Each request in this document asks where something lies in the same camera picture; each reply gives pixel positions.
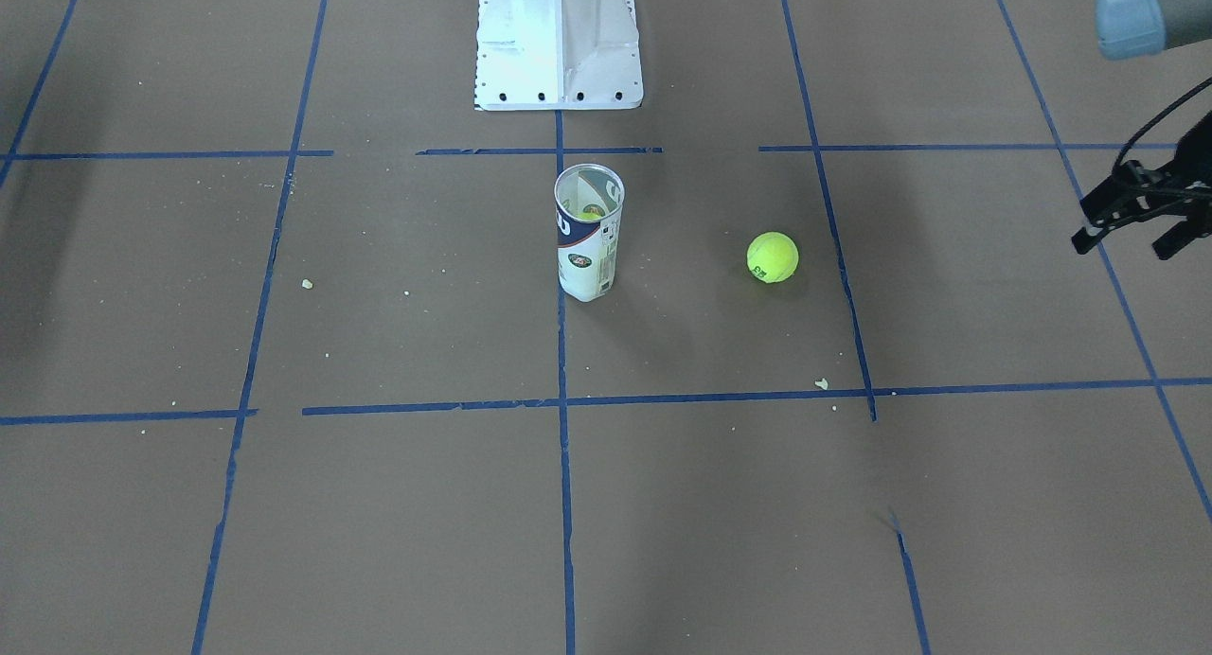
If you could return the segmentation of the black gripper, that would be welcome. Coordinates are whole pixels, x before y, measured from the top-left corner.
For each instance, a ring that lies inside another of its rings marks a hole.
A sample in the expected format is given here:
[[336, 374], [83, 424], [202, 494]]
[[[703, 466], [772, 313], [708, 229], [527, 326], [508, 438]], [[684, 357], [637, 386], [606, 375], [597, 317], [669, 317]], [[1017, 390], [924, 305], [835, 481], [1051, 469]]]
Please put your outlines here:
[[[1193, 216], [1210, 209], [1211, 112], [1177, 141], [1170, 163], [1156, 170], [1140, 169], [1134, 190], [1109, 175], [1079, 203], [1085, 223], [1071, 237], [1077, 255], [1091, 254], [1111, 230], [1154, 216]], [[1211, 237], [1211, 220], [1187, 218], [1151, 243], [1161, 261], [1176, 257], [1197, 239]]]

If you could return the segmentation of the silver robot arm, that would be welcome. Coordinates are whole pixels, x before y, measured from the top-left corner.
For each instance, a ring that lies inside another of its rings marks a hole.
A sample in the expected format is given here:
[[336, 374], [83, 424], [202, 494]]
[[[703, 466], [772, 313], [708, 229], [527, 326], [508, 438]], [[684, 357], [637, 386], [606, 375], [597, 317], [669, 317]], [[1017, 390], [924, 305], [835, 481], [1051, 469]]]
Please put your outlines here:
[[[1211, 35], [1211, 0], [1096, 0], [1096, 38], [1105, 59], [1161, 55]], [[1210, 87], [1204, 79], [1187, 90], [1117, 150], [1110, 172], [1079, 206], [1085, 224], [1071, 237], [1080, 255], [1091, 254], [1108, 234], [1126, 224], [1156, 218], [1177, 223], [1151, 243], [1161, 261], [1211, 233], [1211, 116], [1205, 115], [1179, 138], [1174, 154], [1159, 169], [1147, 169], [1127, 154], [1144, 133]]]

